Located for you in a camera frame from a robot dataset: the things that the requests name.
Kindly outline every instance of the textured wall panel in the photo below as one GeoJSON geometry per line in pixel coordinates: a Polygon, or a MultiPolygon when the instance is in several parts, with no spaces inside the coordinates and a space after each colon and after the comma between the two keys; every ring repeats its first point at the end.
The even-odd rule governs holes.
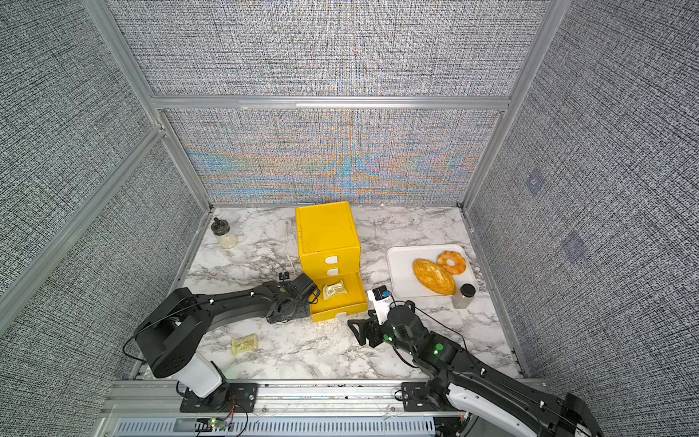
{"type": "Polygon", "coordinates": [[[460,202],[498,112],[168,110],[214,203],[460,202]]]}
{"type": "Polygon", "coordinates": [[[473,210],[533,376],[609,437],[697,432],[698,23],[575,1],[473,210]]]}
{"type": "Polygon", "coordinates": [[[156,94],[509,95],[546,0],[107,0],[156,94]]]}
{"type": "Polygon", "coordinates": [[[123,342],[167,295],[200,218],[159,143],[0,338],[0,435],[38,435],[22,424],[37,414],[42,436],[89,434],[134,365],[123,342]]]}
{"type": "Polygon", "coordinates": [[[150,123],[80,1],[0,15],[1,294],[150,123]]]}

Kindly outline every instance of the snack package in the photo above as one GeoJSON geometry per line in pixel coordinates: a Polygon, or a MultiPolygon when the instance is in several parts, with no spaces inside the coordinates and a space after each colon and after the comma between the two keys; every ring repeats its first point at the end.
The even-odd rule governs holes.
{"type": "Polygon", "coordinates": [[[345,283],[341,279],[337,284],[323,286],[323,299],[325,300],[332,299],[333,297],[340,296],[341,294],[347,294],[345,283]]]}
{"type": "Polygon", "coordinates": [[[242,354],[248,350],[257,350],[257,334],[231,340],[231,354],[242,354]]]}

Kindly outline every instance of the yellow drawer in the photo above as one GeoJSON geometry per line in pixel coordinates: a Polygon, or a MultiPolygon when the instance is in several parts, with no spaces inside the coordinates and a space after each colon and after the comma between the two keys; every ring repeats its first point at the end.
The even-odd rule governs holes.
{"type": "Polygon", "coordinates": [[[313,282],[318,286],[320,297],[318,303],[310,306],[310,316],[313,322],[334,319],[341,313],[357,314],[367,311],[368,303],[364,285],[361,283],[359,272],[348,273],[346,275],[332,276],[330,278],[318,278],[313,282]],[[345,283],[347,294],[340,294],[327,301],[323,299],[323,286],[340,282],[345,283]]]}

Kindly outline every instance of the white marble surface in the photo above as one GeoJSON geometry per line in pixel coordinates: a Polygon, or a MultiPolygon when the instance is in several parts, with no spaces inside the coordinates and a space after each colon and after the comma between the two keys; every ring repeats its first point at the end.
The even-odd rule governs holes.
{"type": "MultiPolygon", "coordinates": [[[[418,306],[443,324],[460,331],[476,357],[506,375],[517,377],[495,308],[487,293],[475,253],[457,208],[353,208],[361,241],[361,277],[365,289],[387,285],[386,250],[393,246],[456,243],[461,245],[478,279],[480,290],[465,310],[454,310],[448,297],[418,306]]],[[[217,294],[251,288],[276,280],[280,271],[301,273],[294,208],[220,208],[238,245],[223,250],[208,231],[185,280],[193,293],[217,294]]],[[[231,379],[425,378],[402,363],[387,344],[375,349],[359,346],[339,316],[313,323],[310,318],[268,324],[263,318],[243,320],[207,333],[198,351],[214,361],[231,379]],[[231,355],[231,339],[257,334],[259,349],[231,355]]],[[[461,339],[427,317],[426,327],[457,341],[461,339]]]]}

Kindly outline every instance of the small bottle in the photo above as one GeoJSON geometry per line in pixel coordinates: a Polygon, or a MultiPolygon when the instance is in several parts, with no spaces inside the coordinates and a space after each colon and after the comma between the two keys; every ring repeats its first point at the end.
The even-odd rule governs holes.
{"type": "Polygon", "coordinates": [[[214,217],[211,231],[216,235],[216,241],[221,245],[222,249],[231,249],[238,244],[238,239],[231,234],[231,226],[226,220],[219,220],[217,217],[214,217]]]}
{"type": "Polygon", "coordinates": [[[452,305],[457,310],[463,310],[473,300],[476,294],[476,287],[471,284],[464,284],[461,289],[452,295],[452,305]]]}

